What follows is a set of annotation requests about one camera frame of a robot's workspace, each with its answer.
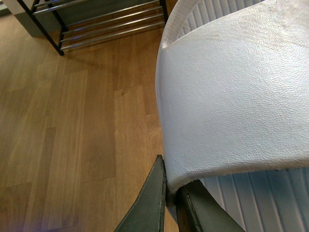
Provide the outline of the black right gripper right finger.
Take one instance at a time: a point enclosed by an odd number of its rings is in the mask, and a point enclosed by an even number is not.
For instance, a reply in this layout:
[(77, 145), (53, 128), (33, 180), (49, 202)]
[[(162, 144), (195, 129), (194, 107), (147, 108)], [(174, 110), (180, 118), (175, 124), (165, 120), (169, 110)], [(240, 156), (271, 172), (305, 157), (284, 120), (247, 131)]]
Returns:
[(242, 232), (244, 229), (216, 202), (200, 180), (178, 189), (175, 197), (181, 232)]

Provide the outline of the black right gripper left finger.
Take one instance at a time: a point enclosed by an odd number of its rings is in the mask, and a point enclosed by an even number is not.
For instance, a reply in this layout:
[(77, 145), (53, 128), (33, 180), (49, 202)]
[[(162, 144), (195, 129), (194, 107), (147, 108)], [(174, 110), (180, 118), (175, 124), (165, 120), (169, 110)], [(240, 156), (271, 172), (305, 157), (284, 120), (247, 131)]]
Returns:
[(131, 208), (116, 232), (163, 232), (166, 207), (166, 169), (162, 155), (155, 162)]

